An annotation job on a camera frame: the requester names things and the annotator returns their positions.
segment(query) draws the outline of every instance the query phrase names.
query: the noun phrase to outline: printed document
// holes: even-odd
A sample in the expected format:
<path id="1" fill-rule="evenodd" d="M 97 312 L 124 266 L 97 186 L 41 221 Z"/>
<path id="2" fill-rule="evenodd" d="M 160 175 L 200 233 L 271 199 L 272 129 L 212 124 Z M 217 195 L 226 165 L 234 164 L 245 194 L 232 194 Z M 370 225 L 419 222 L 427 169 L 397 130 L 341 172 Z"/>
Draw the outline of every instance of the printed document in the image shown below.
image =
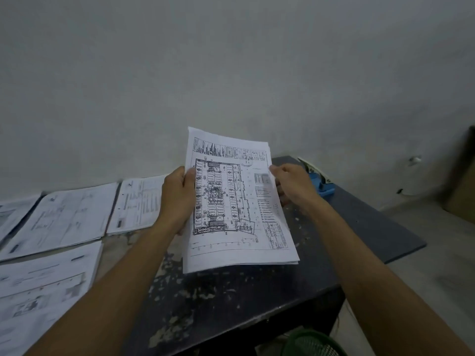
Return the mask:
<path id="1" fill-rule="evenodd" d="M 116 190 L 112 183 L 46 195 L 0 251 L 0 261 L 101 238 Z"/>
<path id="2" fill-rule="evenodd" d="M 299 261 L 271 164 L 267 142 L 189 128 L 185 168 L 196 168 L 196 206 L 184 233 L 183 273 Z"/>
<path id="3" fill-rule="evenodd" d="M 101 242 L 0 266 L 0 355 L 24 354 L 90 288 Z"/>
<path id="4" fill-rule="evenodd" d="M 41 194 L 13 201 L 0 201 L 0 241 L 20 223 Z"/>
<path id="5" fill-rule="evenodd" d="M 107 234 L 113 235 L 152 226 L 160 212 L 166 175 L 122 181 Z"/>

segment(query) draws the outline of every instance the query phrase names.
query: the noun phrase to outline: stack of paper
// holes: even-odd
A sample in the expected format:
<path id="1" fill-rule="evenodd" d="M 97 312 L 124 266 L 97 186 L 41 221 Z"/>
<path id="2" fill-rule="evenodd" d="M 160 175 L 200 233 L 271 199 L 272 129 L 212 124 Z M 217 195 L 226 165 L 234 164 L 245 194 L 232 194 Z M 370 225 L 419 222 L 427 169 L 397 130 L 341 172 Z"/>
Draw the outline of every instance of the stack of paper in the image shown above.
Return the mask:
<path id="1" fill-rule="evenodd" d="M 160 212 L 162 185 L 166 175 L 122 181 L 107 234 L 152 226 Z"/>
<path id="2" fill-rule="evenodd" d="M 297 263 L 267 142 L 189 128 L 196 206 L 184 233 L 183 273 L 237 264 Z"/>
<path id="3" fill-rule="evenodd" d="M 101 238 L 116 190 L 117 183 L 112 183 L 46 195 L 25 225 L 0 251 L 0 260 Z"/>
<path id="4" fill-rule="evenodd" d="M 28 198 L 0 202 L 0 241 L 27 215 L 39 197 L 40 194 Z"/>
<path id="5" fill-rule="evenodd" d="M 0 354 L 24 354 L 91 287 L 101 242 L 0 266 Z"/>

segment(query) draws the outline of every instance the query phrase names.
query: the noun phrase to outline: blue object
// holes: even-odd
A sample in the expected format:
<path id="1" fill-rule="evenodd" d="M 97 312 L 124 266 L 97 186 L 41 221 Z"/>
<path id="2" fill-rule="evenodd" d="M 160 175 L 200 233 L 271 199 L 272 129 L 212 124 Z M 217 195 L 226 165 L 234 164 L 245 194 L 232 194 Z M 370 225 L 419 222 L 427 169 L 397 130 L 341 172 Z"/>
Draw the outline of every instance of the blue object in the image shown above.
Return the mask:
<path id="1" fill-rule="evenodd" d="M 326 184 L 322 182 L 322 177 L 319 173 L 309 172 L 308 174 L 312 180 L 313 186 L 317 190 L 318 194 L 323 197 L 327 195 L 332 195 L 335 193 L 335 184 Z"/>

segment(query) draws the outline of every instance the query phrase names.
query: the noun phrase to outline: green basket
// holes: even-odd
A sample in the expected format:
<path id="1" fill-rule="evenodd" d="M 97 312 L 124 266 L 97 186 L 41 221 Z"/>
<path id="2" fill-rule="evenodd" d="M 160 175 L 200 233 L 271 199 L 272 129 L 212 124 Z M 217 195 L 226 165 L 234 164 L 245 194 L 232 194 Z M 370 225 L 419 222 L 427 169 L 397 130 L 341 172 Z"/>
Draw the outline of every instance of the green basket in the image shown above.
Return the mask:
<path id="1" fill-rule="evenodd" d="M 293 332 L 284 347 L 282 356 L 347 356 L 343 349 L 327 335 L 314 330 Z"/>

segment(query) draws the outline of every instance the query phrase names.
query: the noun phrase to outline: hand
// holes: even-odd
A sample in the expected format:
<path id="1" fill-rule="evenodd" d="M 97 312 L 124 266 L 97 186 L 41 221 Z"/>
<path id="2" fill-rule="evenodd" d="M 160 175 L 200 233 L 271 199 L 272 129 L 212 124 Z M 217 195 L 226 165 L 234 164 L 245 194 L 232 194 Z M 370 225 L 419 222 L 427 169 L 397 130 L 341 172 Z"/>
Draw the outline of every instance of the hand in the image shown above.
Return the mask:
<path id="1" fill-rule="evenodd" d="M 320 195 L 305 169 L 295 164 L 271 165 L 270 172 L 276 177 L 277 192 L 282 206 L 291 201 L 305 211 Z"/>
<path id="2" fill-rule="evenodd" d="M 162 202 L 158 220 L 170 222 L 176 232 L 189 219 L 196 203 L 195 175 L 196 169 L 180 166 L 165 178 L 162 186 Z"/>

